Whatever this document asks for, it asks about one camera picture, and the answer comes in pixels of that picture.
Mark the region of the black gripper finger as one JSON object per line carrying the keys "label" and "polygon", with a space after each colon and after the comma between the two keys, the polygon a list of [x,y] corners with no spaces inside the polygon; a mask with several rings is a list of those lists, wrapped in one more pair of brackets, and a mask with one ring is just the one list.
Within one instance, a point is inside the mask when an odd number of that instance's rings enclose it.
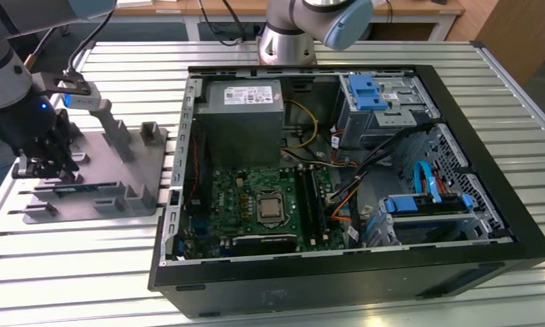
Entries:
{"label": "black gripper finger", "polygon": [[48,139],[32,138],[14,153],[19,157],[15,178],[58,177],[56,153]]}
{"label": "black gripper finger", "polygon": [[54,161],[58,170],[60,171],[59,178],[64,182],[75,183],[79,166],[74,161],[74,154],[71,151],[72,125],[66,109],[56,110],[56,121],[51,134],[51,140],[55,148]]}

